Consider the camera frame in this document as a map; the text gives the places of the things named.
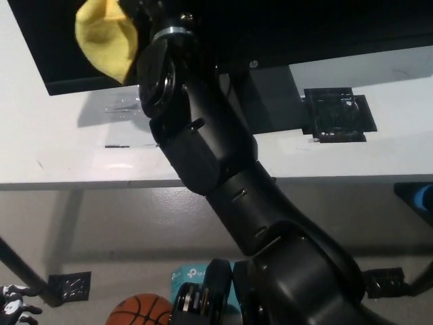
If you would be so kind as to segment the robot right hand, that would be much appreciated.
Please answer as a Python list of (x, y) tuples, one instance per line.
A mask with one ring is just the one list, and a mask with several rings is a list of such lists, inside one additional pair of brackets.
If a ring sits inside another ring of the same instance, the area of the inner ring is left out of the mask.
[(154, 32), (170, 26), (195, 29), (202, 23), (195, 1), (120, 0), (123, 12), (139, 27)]

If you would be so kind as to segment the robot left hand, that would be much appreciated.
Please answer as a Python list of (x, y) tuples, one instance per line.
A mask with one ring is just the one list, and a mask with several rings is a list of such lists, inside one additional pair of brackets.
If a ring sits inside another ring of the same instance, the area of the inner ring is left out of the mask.
[(1, 286), (1, 324), (38, 324), (33, 315), (42, 314), (42, 309), (24, 302), (24, 297), (36, 297), (39, 291), (27, 286)]

